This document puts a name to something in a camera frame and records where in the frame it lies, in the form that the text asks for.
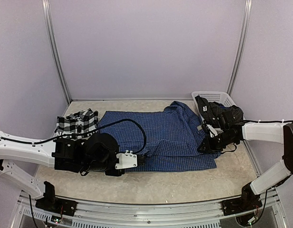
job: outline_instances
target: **garment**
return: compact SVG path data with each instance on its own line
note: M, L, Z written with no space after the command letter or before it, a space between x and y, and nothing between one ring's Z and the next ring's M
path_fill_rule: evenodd
M66 117L58 116L55 133L57 135L86 133L96 129L97 124L98 112L87 109ZM84 137L86 136L76 136L75 139L82 139Z
M147 144L139 154L146 158L145 165L128 171L195 171L216 168L214 159L220 155L197 151L205 133L198 131L200 118L181 102L174 101L163 112L112 112L107 111L99 122L103 126L121 119L133 119L147 136ZM131 122L122 122L100 131L112 135L120 152L134 153L143 145L139 128Z
M236 105L233 105L231 107L224 107L222 104L219 104L217 102L208 102L207 99L201 96L196 96L195 99L198 104L198 110L204 118L205 122L212 125L212 127L214 128L220 127L217 117L219 117L219 115L223 112L231 113L232 118L234 118L232 119L232 122L234 124L243 121L243 111Z

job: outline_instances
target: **black and white checkered cloth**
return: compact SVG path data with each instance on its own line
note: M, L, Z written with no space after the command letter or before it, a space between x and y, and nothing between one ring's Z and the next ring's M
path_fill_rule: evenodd
M96 129L98 126L98 112L93 112L90 108L69 116L57 117L57 128L55 133L59 135L86 133ZM76 136L76 139L82 139L86 136Z

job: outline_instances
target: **lavender wall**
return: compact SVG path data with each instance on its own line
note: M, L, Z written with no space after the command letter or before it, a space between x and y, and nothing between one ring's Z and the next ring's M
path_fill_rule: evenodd
M253 0L245 50L232 97L247 119L293 119L293 0ZM250 143L266 171L283 155L275 143ZM293 177L278 188L293 228Z
M244 0L51 1L73 99L226 91Z
M41 1L0 0L0 129L47 138L65 109ZM27 163L21 167L35 170ZM0 228L8 226L19 193L0 179Z

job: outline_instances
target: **white basket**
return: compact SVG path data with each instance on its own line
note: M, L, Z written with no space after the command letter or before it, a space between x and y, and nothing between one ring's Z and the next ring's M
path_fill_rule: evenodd
M198 104L195 99L196 96L201 96L205 99L208 100L208 102L217 102L220 104L223 104L224 107L231 107L233 105L236 105L235 102L232 100L232 98L229 96L229 94L224 93L224 92L213 92L213 91L196 91L192 93L193 100L195 102L195 105L197 107L198 115L201 117L202 122L204 121L204 118L202 115L200 115L199 109L198 109ZM215 128L215 130L218 133L221 133L222 130L220 128Z

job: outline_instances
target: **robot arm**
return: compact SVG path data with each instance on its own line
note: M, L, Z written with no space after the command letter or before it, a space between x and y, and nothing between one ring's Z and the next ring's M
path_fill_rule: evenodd
M104 171L121 176L125 169L143 165L142 156L130 151L119 153L117 141L109 134L94 133L88 139L54 141L36 140L5 134L0 131L0 177L9 180L36 199L36 207L73 216L76 202L59 199L54 186L36 179L13 161L31 162L56 170L72 171L85 176L90 171Z
M201 152L218 152L230 143L239 144L242 140L261 140L284 145L282 159L260 177L242 188L240 198L224 200L225 215L236 214L261 207L260 194L271 187L284 183L293 175L293 122L291 123L239 123L232 124L231 118L224 114L219 123L223 133L209 133L199 147Z

